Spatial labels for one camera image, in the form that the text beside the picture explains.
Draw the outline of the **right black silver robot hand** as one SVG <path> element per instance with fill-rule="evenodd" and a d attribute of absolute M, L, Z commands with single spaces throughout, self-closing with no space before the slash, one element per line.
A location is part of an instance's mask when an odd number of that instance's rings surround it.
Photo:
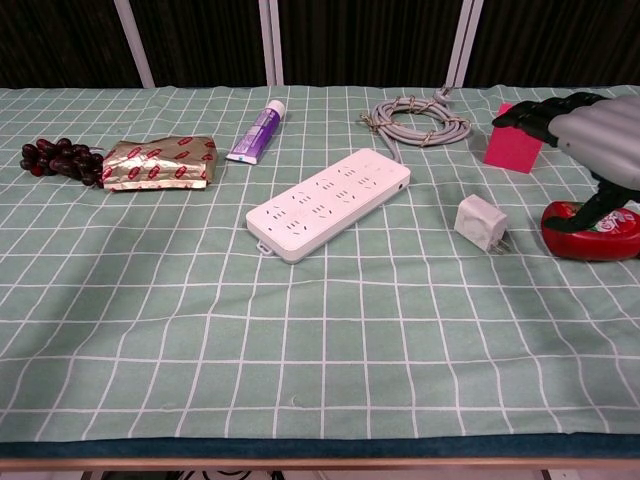
<path fill-rule="evenodd" d="M 556 147 L 587 168 L 597 192 L 569 218 L 549 217 L 548 229 L 585 231 L 628 202 L 639 201 L 639 98 L 577 92 L 543 101 L 522 101 L 493 120 Z"/>

